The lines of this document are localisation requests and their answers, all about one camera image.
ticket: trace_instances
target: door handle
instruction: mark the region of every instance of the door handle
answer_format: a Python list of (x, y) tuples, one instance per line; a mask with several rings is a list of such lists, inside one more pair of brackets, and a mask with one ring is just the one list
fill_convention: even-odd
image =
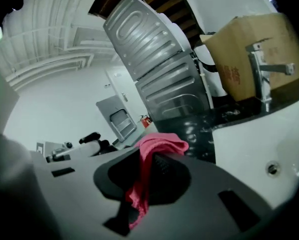
[(128, 100), (128, 98), (126, 97), (126, 96), (128, 95), (128, 93), (122, 92), (121, 94), (123, 95), (124, 100), (125, 100), (126, 102), (128, 102), (129, 100)]

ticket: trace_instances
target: black countertop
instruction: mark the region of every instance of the black countertop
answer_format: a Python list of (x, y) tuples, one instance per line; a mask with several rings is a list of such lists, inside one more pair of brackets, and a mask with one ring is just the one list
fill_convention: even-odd
[(235, 102), (209, 109), (204, 113), (155, 121), (161, 133), (176, 133), (189, 144), (186, 156), (215, 163), (212, 131), (264, 117), (299, 101), (299, 79), (271, 91), (272, 102), (267, 111), (257, 98)]

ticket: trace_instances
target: gray metal appliance back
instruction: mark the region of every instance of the gray metal appliance back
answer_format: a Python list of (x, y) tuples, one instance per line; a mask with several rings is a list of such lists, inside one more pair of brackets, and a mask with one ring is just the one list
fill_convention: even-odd
[(152, 8), (121, 0), (103, 28), (154, 122), (210, 108), (191, 54)]

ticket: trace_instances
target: white ceiling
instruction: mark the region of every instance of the white ceiling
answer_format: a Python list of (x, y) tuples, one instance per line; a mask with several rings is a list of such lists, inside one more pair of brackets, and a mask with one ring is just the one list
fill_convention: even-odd
[(94, 0), (24, 0), (3, 21), (0, 73), (19, 90), (28, 83), (91, 63), (120, 58), (103, 30), (104, 19), (88, 14)]

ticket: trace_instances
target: red cloth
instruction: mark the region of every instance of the red cloth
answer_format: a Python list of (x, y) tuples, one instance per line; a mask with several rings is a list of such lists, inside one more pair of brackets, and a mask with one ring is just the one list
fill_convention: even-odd
[(132, 206), (139, 211), (137, 220), (129, 224), (133, 229), (144, 217), (149, 209), (149, 184), (151, 176), (152, 155), (155, 152), (163, 154), (179, 154), (189, 149), (189, 144), (181, 140), (175, 133), (150, 133), (136, 143), (139, 147), (139, 179), (126, 192), (125, 200), (132, 202)]

